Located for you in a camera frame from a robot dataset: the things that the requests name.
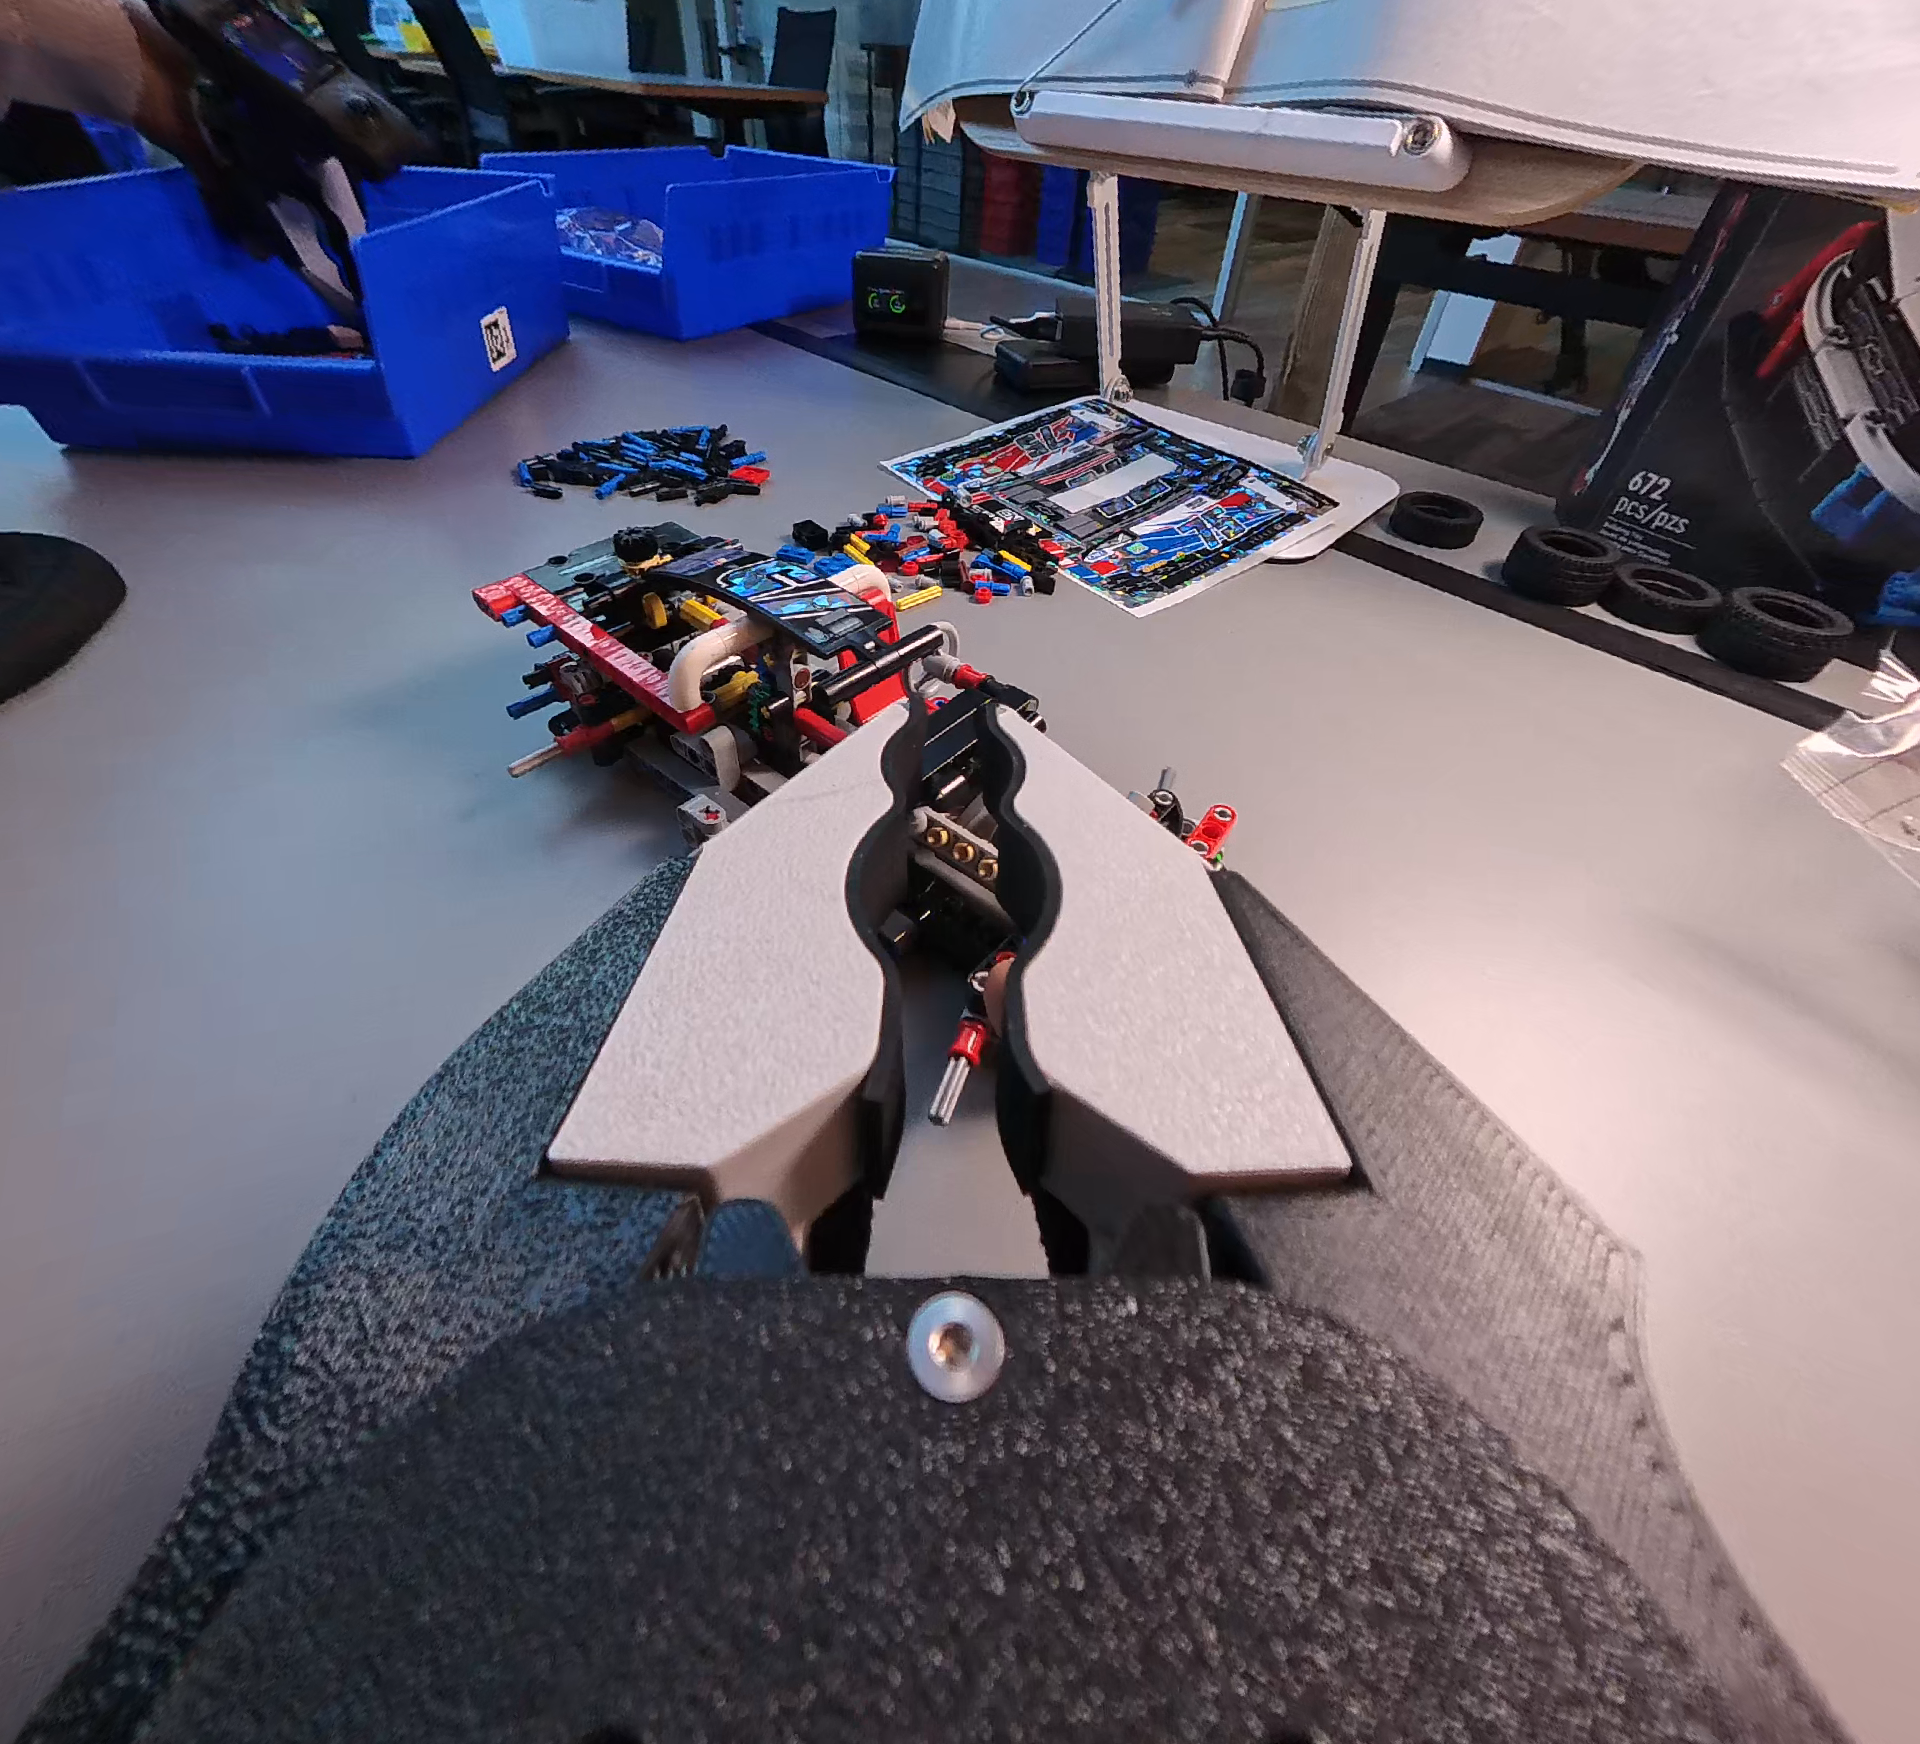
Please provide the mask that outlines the black device with display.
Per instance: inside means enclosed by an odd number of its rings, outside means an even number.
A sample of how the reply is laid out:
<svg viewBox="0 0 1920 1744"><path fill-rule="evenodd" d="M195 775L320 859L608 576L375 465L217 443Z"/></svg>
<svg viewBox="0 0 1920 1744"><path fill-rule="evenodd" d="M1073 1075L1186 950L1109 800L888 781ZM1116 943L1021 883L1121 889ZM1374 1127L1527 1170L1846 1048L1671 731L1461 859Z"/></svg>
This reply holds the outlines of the black device with display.
<svg viewBox="0 0 1920 1744"><path fill-rule="evenodd" d="M933 345L948 337L951 256L939 248L881 243L851 258L851 336L859 341Z"/></svg>

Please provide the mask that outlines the person's left forearm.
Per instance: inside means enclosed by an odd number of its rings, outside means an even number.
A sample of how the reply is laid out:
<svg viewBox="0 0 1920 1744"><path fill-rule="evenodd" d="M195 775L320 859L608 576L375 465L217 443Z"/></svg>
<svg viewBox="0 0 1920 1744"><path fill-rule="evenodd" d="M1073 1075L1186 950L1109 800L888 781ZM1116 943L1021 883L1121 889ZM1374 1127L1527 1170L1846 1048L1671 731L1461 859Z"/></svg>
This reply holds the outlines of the person's left forearm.
<svg viewBox="0 0 1920 1744"><path fill-rule="evenodd" d="M3 0L3 113L27 102L137 125L147 76L122 0Z"/></svg>

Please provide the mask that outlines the red and blue crates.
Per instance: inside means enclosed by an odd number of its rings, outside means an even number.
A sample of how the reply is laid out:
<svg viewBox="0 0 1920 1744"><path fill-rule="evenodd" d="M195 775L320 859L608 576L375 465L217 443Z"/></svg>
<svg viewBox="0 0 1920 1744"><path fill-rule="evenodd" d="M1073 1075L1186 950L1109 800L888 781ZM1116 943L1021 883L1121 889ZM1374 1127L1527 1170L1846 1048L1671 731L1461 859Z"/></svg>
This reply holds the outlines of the red and blue crates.
<svg viewBox="0 0 1920 1744"><path fill-rule="evenodd" d="M1015 258L1088 281L1092 222L1088 172L1045 168L1006 156L973 155L964 168L960 249L977 258ZM1119 256L1125 281L1150 272L1159 235L1164 187L1119 181Z"/></svg>

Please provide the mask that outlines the black office chair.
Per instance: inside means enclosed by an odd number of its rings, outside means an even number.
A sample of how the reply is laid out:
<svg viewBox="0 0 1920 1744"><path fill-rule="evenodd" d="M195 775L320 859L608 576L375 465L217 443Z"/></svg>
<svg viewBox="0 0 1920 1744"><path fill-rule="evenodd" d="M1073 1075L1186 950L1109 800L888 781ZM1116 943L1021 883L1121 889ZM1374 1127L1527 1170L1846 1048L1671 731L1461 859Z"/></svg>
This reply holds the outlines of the black office chair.
<svg viewBox="0 0 1920 1744"><path fill-rule="evenodd" d="M826 97L834 69L835 36L835 8L796 11L779 6L767 85ZM783 108L761 123L766 147L788 155L829 156L824 102Z"/></svg>
<svg viewBox="0 0 1920 1744"><path fill-rule="evenodd" d="M515 148L512 106L458 0L406 0L467 118L475 156Z"/></svg>

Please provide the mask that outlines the black lego set box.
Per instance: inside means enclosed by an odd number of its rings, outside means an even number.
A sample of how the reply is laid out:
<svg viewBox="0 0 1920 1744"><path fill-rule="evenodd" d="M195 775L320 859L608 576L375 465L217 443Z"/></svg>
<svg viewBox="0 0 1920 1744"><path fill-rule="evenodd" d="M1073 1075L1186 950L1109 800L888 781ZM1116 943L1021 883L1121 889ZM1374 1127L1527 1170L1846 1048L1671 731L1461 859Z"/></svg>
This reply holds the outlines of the black lego set box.
<svg viewBox="0 0 1920 1744"><path fill-rule="evenodd" d="M1919 628L1919 215L1725 183L1556 516Z"/></svg>

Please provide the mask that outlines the large blue storage bin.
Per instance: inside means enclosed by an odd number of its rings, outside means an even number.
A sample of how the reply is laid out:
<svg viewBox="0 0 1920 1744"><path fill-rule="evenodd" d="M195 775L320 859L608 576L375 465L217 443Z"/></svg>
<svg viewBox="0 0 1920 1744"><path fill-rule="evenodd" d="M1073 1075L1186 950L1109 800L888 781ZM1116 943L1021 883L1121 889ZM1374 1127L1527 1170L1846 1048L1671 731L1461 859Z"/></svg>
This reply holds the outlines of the large blue storage bin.
<svg viewBox="0 0 1920 1744"><path fill-rule="evenodd" d="M706 339L844 303L851 258L887 243L897 172L747 147L489 153L534 176L554 211L604 207L666 233L659 273L560 249L572 316L658 339Z"/></svg>

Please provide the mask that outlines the blue bin with tag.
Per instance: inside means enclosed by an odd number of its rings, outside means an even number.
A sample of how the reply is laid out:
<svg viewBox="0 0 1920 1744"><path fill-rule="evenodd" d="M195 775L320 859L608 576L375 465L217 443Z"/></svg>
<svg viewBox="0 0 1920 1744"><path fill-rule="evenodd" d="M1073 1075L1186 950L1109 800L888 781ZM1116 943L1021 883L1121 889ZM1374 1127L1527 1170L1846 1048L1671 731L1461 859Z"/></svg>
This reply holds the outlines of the blue bin with tag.
<svg viewBox="0 0 1920 1744"><path fill-rule="evenodd" d="M568 336L554 202L534 176L411 168L366 192L368 351L215 339L333 323L224 238L190 172L8 190L3 402L66 448L418 459Z"/></svg>

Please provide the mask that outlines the pile of mixed coloured pieces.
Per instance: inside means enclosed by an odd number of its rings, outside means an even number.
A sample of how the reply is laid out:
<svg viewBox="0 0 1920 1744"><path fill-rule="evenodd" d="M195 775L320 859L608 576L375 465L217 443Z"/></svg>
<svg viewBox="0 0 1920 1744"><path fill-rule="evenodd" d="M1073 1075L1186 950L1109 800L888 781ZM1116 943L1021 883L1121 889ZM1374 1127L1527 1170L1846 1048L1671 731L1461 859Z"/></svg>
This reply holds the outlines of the pile of mixed coloured pieces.
<svg viewBox="0 0 1920 1744"><path fill-rule="evenodd" d="M835 525L799 518L788 538L790 555L819 568L857 562L879 571L900 607L923 604L931 591L973 604L1053 597L1068 562L1066 548L1036 523L955 499L897 501Z"/></svg>

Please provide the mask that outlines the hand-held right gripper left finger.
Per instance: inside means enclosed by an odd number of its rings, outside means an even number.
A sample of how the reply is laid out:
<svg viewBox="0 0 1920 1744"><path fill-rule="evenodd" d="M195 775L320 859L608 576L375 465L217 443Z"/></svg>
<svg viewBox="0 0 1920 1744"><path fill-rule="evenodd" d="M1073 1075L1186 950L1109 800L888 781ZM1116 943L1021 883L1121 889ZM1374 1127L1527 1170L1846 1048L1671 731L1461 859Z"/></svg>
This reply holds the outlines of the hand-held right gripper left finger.
<svg viewBox="0 0 1920 1744"><path fill-rule="evenodd" d="M865 1267L905 1127L910 705L711 840L547 1147L564 1177L761 1201Z"/></svg>

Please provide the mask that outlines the holographic sticker sheet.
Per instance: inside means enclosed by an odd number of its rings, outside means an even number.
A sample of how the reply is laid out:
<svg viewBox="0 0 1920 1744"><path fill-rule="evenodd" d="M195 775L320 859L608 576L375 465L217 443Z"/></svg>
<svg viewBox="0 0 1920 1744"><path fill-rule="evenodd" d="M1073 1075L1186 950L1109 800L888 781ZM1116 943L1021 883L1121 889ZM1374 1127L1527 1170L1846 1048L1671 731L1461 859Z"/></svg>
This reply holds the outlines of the holographic sticker sheet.
<svg viewBox="0 0 1920 1744"><path fill-rule="evenodd" d="M1077 397L888 462L920 495L1026 536L1145 618L1317 538L1335 499L1106 397Z"/></svg>

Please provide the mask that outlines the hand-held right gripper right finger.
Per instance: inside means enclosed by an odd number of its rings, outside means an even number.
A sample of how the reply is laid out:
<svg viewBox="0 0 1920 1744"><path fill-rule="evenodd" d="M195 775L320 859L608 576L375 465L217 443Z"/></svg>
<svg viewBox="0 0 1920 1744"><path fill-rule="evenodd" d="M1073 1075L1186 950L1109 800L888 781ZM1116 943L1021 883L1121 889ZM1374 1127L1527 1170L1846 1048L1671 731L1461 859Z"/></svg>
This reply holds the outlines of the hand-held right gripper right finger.
<svg viewBox="0 0 1920 1744"><path fill-rule="evenodd" d="M1009 708L983 711L980 778L1015 947L996 1125L1051 1267L1208 1274L1214 1203L1349 1186L1202 857Z"/></svg>

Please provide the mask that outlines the small clear plastic bag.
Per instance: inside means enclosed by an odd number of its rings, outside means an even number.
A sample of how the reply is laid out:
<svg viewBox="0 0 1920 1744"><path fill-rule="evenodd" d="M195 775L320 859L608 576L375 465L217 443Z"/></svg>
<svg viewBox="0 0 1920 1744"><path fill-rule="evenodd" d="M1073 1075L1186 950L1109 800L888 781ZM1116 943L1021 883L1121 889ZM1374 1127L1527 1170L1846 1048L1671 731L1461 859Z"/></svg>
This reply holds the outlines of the small clear plastic bag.
<svg viewBox="0 0 1920 1744"><path fill-rule="evenodd" d="M557 211L554 222L559 243L568 256L651 273L666 265L666 233L651 218L632 218L604 207L566 207Z"/></svg>

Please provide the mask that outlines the pile of black blue pins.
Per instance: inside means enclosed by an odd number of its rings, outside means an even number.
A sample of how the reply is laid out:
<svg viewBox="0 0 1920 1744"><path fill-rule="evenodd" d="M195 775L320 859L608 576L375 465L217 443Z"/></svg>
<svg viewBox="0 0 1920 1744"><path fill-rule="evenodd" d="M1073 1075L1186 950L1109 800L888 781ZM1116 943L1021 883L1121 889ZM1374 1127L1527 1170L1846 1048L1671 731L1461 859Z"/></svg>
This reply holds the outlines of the pile of black blue pins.
<svg viewBox="0 0 1920 1744"><path fill-rule="evenodd" d="M600 503L625 495L710 506L757 496L772 468L766 452L733 437L728 425L695 425L579 438L516 460L510 477L543 501L584 489Z"/></svg>

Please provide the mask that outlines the lego car model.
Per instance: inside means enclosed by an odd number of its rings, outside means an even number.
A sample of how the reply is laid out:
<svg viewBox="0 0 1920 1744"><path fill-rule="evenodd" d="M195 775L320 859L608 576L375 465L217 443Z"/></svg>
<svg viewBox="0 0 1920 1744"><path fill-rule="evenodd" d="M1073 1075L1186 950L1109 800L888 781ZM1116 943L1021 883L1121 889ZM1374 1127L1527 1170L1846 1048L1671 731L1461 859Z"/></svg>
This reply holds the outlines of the lego car model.
<svg viewBox="0 0 1920 1744"><path fill-rule="evenodd" d="M1015 948L980 778L983 714L1003 705L1046 726L1030 694L969 665L948 628L910 630L879 571L826 571L658 525L551 557L476 589L475 603L547 651L510 714L552 705L559 724L515 771L586 751L654 762L685 794L694 845L745 819L887 708L910 705L908 894L884 939L900 960L924 937L929 898L933 923L986 935L980 954ZM1169 770L1127 800L1219 865L1229 805L1189 811Z"/></svg>

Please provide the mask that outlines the clear plastic bags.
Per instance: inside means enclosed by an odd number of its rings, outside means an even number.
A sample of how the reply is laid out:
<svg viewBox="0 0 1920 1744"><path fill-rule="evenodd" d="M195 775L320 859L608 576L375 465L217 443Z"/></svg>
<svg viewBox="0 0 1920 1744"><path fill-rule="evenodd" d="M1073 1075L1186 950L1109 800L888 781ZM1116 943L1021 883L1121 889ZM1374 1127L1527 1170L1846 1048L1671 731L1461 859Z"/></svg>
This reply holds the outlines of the clear plastic bags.
<svg viewBox="0 0 1920 1744"><path fill-rule="evenodd" d="M1863 705L1806 735L1781 770L1891 865L1919 872L1919 678L1882 653Z"/></svg>

